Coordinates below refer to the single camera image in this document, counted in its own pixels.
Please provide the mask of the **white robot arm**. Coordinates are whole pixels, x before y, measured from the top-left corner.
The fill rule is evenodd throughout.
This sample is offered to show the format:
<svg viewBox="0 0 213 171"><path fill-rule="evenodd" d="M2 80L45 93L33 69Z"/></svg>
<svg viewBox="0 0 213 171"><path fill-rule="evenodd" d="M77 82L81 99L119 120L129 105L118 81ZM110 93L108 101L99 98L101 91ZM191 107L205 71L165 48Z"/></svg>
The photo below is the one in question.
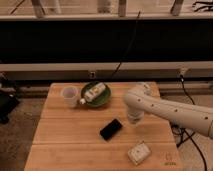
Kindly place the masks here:
<svg viewBox="0 0 213 171"><path fill-rule="evenodd" d="M123 100L130 123L137 123L148 112L213 139L213 108L152 97L151 89L145 82L130 88Z"/></svg>

